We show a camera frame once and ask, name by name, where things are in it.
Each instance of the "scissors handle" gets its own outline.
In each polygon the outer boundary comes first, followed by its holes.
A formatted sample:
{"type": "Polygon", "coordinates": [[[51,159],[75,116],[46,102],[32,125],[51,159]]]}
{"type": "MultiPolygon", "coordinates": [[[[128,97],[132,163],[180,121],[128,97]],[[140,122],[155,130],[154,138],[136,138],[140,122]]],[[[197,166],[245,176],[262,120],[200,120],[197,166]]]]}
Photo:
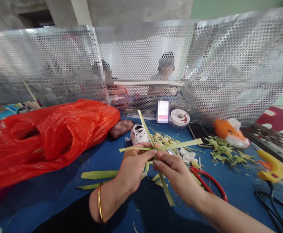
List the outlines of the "scissors handle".
{"type": "Polygon", "coordinates": [[[221,194],[221,198],[222,198],[224,201],[228,202],[228,197],[227,197],[225,191],[224,191],[223,188],[220,186],[220,184],[219,184],[210,174],[208,174],[207,172],[202,171],[202,170],[200,170],[200,169],[198,169],[198,168],[195,168],[195,167],[191,167],[190,170],[191,170],[191,172],[196,176],[196,178],[201,182],[201,184],[202,184],[202,186],[205,188],[205,190],[208,191],[208,192],[211,193],[211,194],[214,194],[213,191],[211,191],[211,189],[210,189],[210,188],[207,186],[207,184],[202,180],[202,178],[198,175],[197,172],[199,172],[199,173],[201,173],[201,174],[207,176],[207,177],[215,184],[215,186],[218,188],[218,190],[219,190],[219,192],[220,192],[220,194],[221,194]]]}

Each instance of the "bracelet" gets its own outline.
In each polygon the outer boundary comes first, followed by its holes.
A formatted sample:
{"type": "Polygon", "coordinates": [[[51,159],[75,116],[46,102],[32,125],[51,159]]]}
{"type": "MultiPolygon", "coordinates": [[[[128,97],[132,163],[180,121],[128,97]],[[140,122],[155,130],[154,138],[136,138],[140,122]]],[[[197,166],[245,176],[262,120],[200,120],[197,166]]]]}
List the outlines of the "bracelet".
{"type": "Polygon", "coordinates": [[[102,222],[102,224],[105,224],[104,220],[103,220],[103,215],[102,215],[102,206],[100,204],[100,187],[103,185],[103,183],[100,183],[98,186],[98,212],[100,215],[100,220],[102,222]]]}

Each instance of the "smartphone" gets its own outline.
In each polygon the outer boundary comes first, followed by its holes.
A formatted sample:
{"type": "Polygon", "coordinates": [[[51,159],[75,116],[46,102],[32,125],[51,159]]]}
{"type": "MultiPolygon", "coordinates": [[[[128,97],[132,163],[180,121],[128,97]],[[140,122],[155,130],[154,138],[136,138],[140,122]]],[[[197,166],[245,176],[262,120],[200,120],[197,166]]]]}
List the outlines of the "smartphone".
{"type": "Polygon", "coordinates": [[[200,123],[189,123],[188,127],[194,139],[201,138],[203,144],[209,143],[206,139],[204,139],[208,138],[209,136],[200,123]]]}
{"type": "Polygon", "coordinates": [[[170,100],[160,98],[158,100],[157,108],[157,123],[169,123],[170,122],[170,100]]]}

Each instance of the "black wire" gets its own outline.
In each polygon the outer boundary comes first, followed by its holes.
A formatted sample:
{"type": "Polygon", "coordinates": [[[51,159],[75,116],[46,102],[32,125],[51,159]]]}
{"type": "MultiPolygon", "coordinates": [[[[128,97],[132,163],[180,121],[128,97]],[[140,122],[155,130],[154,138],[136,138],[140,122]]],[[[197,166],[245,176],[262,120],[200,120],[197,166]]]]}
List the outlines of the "black wire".
{"type": "Polygon", "coordinates": [[[263,192],[263,191],[257,191],[257,190],[255,191],[255,194],[257,195],[257,197],[258,197],[259,201],[261,202],[261,204],[263,205],[263,207],[267,210],[267,212],[268,212],[269,216],[271,217],[271,220],[272,220],[275,228],[277,229],[277,231],[282,232],[279,225],[277,224],[276,220],[283,227],[283,219],[281,218],[280,214],[278,213],[277,209],[275,208],[274,202],[277,203],[278,205],[282,206],[282,207],[283,207],[283,203],[280,202],[278,199],[273,197],[273,191],[274,191],[273,184],[270,181],[267,181],[267,183],[268,183],[268,186],[270,188],[270,194],[263,192]],[[265,195],[267,198],[270,199],[271,205],[272,205],[275,212],[273,212],[272,209],[264,202],[264,200],[260,196],[261,194],[265,195]]]}

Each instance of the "white ribbon roll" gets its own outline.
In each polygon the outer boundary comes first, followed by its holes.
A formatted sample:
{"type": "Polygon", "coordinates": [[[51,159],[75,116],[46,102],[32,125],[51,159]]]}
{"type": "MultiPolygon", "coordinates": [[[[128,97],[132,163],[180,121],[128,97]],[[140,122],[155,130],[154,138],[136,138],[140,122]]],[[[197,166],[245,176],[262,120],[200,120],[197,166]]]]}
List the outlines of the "white ribbon roll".
{"type": "Polygon", "coordinates": [[[171,123],[175,127],[186,127],[190,122],[189,114],[181,109],[175,109],[171,112],[171,123]]]}

